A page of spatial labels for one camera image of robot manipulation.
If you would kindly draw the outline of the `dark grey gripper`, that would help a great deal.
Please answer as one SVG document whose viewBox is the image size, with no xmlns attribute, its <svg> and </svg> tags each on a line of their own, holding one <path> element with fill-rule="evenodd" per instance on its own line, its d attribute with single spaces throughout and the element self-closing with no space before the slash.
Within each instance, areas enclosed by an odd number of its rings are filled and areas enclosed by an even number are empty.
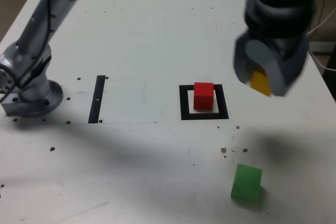
<svg viewBox="0 0 336 224">
<path fill-rule="evenodd" d="M 252 82 L 255 73 L 262 73 L 268 81 L 271 94 L 283 97 L 302 72 L 308 40 L 306 35 L 272 38 L 273 46 L 259 40 L 250 40 L 242 34 L 235 41 L 234 70 L 238 80 Z"/>
</svg>

